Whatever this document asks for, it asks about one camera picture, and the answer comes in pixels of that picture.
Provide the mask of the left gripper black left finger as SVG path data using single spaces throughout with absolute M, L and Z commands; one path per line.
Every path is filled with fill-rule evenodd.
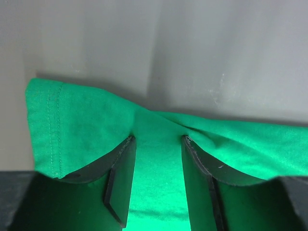
M 16 231 L 120 231 L 127 225 L 136 140 L 62 179 L 37 173 L 15 217 Z

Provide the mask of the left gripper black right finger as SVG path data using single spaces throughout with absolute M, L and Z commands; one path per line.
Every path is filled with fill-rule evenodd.
M 181 156 L 193 231 L 299 231 L 284 177 L 244 174 L 182 136 Z

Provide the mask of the green t shirt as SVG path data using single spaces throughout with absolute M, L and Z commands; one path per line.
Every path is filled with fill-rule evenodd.
M 246 174 L 270 179 L 308 173 L 304 127 L 211 120 L 153 112 L 105 90 L 34 78 L 26 89 L 35 169 L 63 178 L 113 150 L 137 141 L 129 231 L 191 229 L 180 140 Z

